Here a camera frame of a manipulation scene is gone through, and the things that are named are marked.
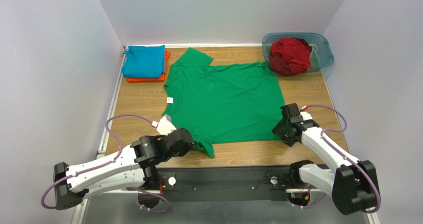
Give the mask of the green t shirt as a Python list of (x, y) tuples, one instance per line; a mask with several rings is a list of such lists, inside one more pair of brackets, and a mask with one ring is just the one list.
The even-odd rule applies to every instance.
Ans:
[(189, 48), (170, 66), (164, 113), (187, 129), (194, 148), (214, 157), (215, 144), (277, 140), (284, 98), (265, 62), (212, 65), (212, 57)]

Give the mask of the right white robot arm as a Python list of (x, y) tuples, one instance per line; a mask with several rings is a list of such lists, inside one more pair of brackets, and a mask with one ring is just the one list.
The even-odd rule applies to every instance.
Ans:
[(292, 186), (309, 184), (332, 198), (343, 215), (375, 213), (381, 206), (375, 165), (361, 161), (342, 149), (307, 112), (292, 103), (281, 107), (282, 119), (273, 128), (286, 145), (302, 143), (315, 152), (329, 168), (326, 171), (309, 160), (290, 165), (288, 180)]

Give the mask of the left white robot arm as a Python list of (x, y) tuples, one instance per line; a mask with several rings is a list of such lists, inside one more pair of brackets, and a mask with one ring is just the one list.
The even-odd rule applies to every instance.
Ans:
[(143, 187), (159, 190), (161, 180), (156, 166), (172, 157), (182, 157), (195, 142), (184, 128), (167, 135), (142, 136), (121, 151), (80, 164), (64, 162), (54, 167), (56, 210), (66, 210), (84, 199), (103, 192)]

